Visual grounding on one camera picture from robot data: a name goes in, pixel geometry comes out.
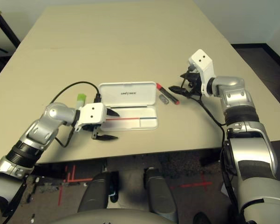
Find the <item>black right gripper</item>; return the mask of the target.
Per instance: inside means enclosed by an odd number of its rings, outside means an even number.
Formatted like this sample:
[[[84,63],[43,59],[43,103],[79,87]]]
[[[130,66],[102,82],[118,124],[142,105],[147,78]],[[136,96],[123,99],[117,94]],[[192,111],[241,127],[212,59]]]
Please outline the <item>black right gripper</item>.
[[[186,97],[202,95],[201,77],[199,72],[187,70],[187,72],[182,74],[180,77],[189,82],[190,91],[187,91],[185,88],[182,88],[180,86],[170,86],[169,90],[171,92],[175,94],[186,94]]]

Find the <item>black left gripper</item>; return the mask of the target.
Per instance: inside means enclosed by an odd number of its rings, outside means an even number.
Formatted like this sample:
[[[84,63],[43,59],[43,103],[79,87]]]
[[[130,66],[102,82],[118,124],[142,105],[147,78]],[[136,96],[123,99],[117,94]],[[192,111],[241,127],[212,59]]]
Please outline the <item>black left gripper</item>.
[[[107,116],[119,117],[120,115],[116,111],[107,108]],[[118,137],[113,135],[99,135],[98,133],[100,126],[101,124],[87,124],[82,127],[82,130],[92,132],[91,138],[93,140],[109,141],[118,139]]]

